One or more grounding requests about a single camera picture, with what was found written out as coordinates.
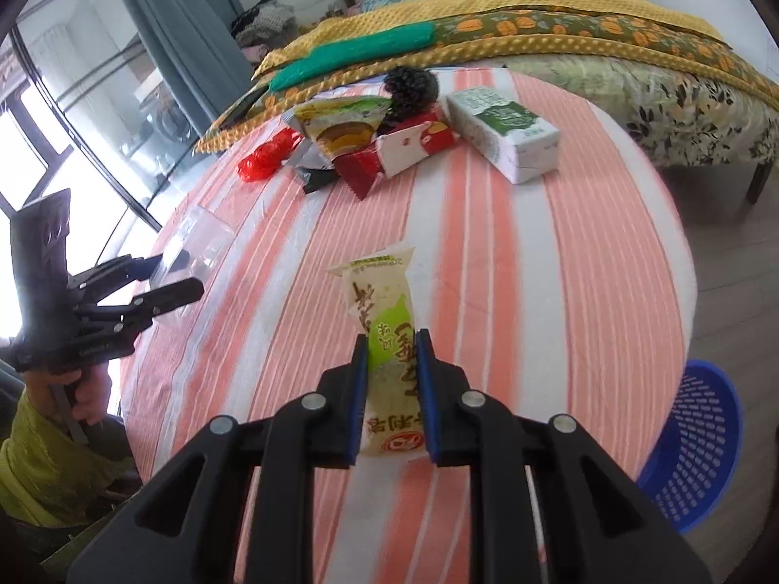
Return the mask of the yellow-green sleeve forearm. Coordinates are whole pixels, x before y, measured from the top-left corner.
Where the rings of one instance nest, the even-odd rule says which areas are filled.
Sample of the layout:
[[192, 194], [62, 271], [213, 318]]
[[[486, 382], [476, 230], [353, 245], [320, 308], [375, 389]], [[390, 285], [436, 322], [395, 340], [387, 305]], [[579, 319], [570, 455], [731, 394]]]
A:
[[80, 446], [23, 394], [1, 443], [1, 507], [39, 528], [83, 526], [98, 498], [132, 467], [125, 440], [111, 444], [106, 455]]

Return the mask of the person's left hand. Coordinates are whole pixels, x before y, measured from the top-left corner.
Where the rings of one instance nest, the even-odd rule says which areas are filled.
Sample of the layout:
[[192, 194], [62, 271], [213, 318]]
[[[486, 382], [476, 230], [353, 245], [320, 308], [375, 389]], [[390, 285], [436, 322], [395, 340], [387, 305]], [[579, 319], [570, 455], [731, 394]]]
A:
[[74, 385], [71, 401], [73, 417], [94, 426], [107, 417], [112, 381], [108, 364], [90, 366], [62, 374], [51, 374], [46, 369], [30, 369], [24, 373], [25, 392], [33, 407], [46, 418], [61, 422], [52, 388], [56, 385]]

